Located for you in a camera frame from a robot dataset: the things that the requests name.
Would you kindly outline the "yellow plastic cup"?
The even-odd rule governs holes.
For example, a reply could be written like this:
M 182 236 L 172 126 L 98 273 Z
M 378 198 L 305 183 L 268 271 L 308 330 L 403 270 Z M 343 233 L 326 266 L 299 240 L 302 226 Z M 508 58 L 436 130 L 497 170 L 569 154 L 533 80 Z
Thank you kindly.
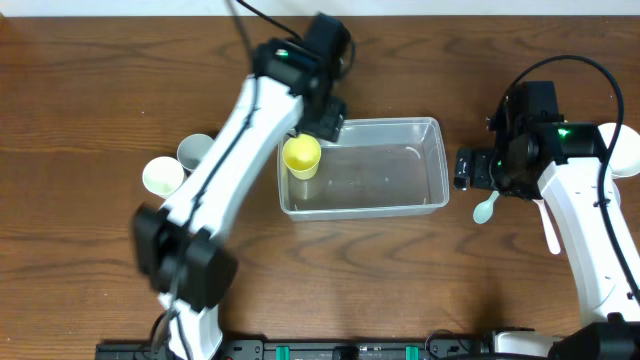
M 320 143 L 306 134 L 289 138 L 283 146 L 281 158 L 290 173 L 299 180 L 309 180 L 317 173 L 322 156 Z

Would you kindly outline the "mint green plastic spoon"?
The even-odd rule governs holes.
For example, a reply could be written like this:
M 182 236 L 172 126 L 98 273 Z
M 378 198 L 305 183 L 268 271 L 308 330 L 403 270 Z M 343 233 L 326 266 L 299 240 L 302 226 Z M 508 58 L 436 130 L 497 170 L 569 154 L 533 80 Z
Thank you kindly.
M 472 217 L 476 224 L 484 224 L 491 219 L 494 211 L 494 204 L 499 196 L 500 193 L 498 191 L 493 191 L 487 200 L 479 203 L 475 207 Z

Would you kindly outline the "white plastic fork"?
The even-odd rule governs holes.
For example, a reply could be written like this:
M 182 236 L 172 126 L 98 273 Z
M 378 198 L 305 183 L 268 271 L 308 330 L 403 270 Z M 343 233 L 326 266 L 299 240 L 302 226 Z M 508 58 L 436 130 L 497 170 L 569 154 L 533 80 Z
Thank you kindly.
M 555 229 L 551 221 L 551 218 L 549 216 L 549 213 L 547 211 L 545 202 L 543 199 L 534 199 L 533 202 L 537 205 L 539 209 L 543 231 L 544 231 L 549 252 L 553 255 L 559 255 L 561 253 L 561 245 L 555 233 Z

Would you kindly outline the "grey plastic cup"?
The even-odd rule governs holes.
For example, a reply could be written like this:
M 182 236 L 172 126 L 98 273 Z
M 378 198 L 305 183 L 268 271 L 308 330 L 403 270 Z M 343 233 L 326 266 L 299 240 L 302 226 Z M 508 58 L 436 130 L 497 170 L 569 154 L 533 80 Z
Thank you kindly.
M 193 172 L 209 149 L 214 139 L 206 134 L 192 134 L 184 138 L 177 148 L 177 160 L 188 172 Z

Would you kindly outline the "white plastic bowl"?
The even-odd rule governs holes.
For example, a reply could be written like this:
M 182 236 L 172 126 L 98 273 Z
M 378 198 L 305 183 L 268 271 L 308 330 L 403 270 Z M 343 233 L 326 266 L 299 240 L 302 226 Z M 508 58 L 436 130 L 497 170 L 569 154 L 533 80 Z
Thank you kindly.
M 609 162 L 614 178 L 627 178 L 639 174 L 640 136 L 627 125 L 622 125 Z

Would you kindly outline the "white plastic cup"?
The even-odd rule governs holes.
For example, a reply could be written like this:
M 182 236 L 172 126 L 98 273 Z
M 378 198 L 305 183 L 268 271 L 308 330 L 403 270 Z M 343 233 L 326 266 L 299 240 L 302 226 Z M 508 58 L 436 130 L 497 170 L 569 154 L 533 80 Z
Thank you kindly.
M 179 161 L 161 156 L 149 161 L 142 172 L 142 183 L 147 191 L 167 199 L 184 183 L 186 174 Z

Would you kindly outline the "light blue plastic bowl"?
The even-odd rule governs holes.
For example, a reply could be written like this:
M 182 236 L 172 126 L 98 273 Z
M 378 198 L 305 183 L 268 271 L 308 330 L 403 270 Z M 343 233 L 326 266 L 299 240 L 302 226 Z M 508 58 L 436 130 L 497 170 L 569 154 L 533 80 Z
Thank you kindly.
M 621 194 L 614 181 L 612 181 L 612 188 L 613 188 L 613 193 L 616 199 L 616 204 L 618 205 L 618 207 L 621 207 Z

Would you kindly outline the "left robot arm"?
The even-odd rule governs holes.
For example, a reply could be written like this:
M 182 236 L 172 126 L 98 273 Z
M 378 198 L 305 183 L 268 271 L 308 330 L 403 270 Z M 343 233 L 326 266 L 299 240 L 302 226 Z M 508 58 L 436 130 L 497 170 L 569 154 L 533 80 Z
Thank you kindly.
M 352 36 L 318 13 L 300 39 L 272 38 L 248 51 L 250 74 L 213 146 L 159 209 L 132 218 L 139 271 L 167 308 L 152 341 L 180 359 L 211 359 L 222 343 L 218 305 L 237 260 L 223 247 L 244 198 L 289 132 L 334 142 L 346 104 L 333 96 Z

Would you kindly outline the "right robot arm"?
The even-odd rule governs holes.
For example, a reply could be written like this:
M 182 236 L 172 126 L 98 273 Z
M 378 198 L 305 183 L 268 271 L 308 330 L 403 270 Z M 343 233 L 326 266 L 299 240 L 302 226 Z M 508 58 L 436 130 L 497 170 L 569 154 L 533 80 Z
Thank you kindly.
M 541 204 L 551 252 L 565 250 L 582 327 L 564 338 L 497 330 L 478 356 L 494 359 L 636 359 L 639 304 L 627 281 L 639 254 L 615 196 L 598 127 L 568 123 L 550 81 L 511 86 L 488 128 L 491 148 L 461 148 L 453 185 Z

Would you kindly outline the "clear plastic container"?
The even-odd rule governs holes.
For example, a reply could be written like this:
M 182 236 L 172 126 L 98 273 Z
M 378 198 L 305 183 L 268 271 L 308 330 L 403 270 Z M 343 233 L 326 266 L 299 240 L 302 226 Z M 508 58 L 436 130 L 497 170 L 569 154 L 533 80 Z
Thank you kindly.
M 448 204 L 448 166 L 436 119 L 347 120 L 321 143 L 319 168 L 299 180 L 278 160 L 279 200 L 294 221 L 427 215 Z

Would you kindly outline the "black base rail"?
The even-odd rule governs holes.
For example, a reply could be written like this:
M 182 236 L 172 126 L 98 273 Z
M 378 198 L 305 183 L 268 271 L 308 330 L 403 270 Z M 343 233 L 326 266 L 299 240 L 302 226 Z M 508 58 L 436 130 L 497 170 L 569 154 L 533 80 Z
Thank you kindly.
M 479 340 L 434 338 L 421 342 L 331 343 L 234 340 L 220 347 L 215 360 L 428 360 L 487 352 Z

